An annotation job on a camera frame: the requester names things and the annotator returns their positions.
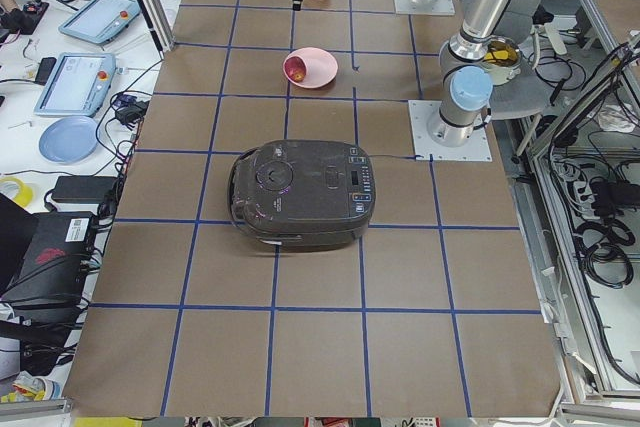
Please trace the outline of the red apple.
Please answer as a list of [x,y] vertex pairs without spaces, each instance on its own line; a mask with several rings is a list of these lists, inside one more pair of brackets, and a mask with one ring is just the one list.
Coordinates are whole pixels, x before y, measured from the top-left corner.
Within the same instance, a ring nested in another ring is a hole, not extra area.
[[286,77],[291,82],[301,83],[307,75],[306,64],[298,56],[288,57],[283,64],[283,69]]

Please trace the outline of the pink plate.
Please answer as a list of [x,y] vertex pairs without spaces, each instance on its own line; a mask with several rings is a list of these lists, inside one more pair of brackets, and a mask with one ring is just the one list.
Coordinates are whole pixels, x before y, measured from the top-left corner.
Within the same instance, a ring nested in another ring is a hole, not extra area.
[[[298,56],[306,64],[307,75],[301,83],[291,82],[285,75],[283,64],[288,57]],[[329,84],[337,75],[338,62],[336,58],[321,48],[303,47],[291,52],[283,61],[282,70],[285,78],[295,86],[316,89]]]

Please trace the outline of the steel mixing bowl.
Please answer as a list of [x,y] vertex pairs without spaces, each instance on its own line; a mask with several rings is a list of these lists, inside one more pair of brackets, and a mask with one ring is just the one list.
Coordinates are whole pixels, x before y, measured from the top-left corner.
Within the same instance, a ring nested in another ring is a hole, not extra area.
[[521,51],[514,41],[494,36],[487,45],[480,67],[489,74],[494,86],[501,86],[521,73],[521,60]]

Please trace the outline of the light blue plate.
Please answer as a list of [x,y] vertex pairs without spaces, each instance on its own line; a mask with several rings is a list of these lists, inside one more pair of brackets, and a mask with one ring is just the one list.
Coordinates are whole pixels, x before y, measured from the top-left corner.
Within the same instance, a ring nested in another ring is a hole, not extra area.
[[94,152],[98,144],[97,123],[86,116],[62,118],[45,129],[39,139],[39,152],[56,163],[81,161]]

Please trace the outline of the blue teach pendant far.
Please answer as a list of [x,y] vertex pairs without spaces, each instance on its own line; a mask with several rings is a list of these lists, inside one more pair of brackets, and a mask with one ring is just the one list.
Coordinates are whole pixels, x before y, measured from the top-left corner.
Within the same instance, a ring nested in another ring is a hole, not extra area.
[[61,34],[102,45],[117,37],[140,13],[137,0],[91,0],[58,30]]

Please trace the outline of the blue teach pendant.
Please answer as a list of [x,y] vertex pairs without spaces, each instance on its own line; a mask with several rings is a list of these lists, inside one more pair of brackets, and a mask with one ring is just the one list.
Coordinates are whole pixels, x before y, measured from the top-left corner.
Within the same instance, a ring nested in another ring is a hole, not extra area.
[[137,0],[91,0],[58,30],[61,34],[102,45],[117,37],[140,13]]
[[102,106],[116,70],[111,53],[69,53],[56,64],[34,107],[44,117],[92,117]]

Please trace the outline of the dark grey rice cooker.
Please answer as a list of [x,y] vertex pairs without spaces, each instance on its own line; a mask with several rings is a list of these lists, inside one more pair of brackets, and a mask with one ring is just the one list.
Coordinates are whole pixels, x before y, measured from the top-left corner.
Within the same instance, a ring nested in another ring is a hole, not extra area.
[[333,247],[361,238],[375,208],[373,166],[359,146],[275,140],[238,157],[229,174],[233,224],[266,244]]

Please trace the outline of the blue teach pendant near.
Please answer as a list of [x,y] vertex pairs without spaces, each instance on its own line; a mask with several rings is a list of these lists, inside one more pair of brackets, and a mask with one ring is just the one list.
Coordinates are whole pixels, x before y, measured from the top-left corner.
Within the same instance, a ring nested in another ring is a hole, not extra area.
[[92,117],[102,106],[116,70],[111,53],[69,53],[56,64],[34,107],[44,117]]

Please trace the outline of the black power adapter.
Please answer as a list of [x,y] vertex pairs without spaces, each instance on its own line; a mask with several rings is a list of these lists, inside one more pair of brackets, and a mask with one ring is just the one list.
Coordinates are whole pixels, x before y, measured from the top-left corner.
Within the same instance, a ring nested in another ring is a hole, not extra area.
[[98,204],[113,191],[113,176],[61,176],[57,179],[51,199],[63,204]]

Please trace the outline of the yellow tape roll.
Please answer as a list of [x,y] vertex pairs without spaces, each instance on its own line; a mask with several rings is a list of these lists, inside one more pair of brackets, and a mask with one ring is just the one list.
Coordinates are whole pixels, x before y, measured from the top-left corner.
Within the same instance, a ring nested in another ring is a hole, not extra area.
[[0,193],[22,208],[26,208],[34,196],[33,190],[29,185],[12,176],[1,178]]

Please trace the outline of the black laptop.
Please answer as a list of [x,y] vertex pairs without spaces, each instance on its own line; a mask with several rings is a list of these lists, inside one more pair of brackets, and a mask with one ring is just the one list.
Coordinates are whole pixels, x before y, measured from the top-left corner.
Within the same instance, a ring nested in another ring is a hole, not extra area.
[[81,312],[96,230],[90,212],[31,214],[1,197],[1,302],[19,318],[1,323],[2,337],[63,342]]

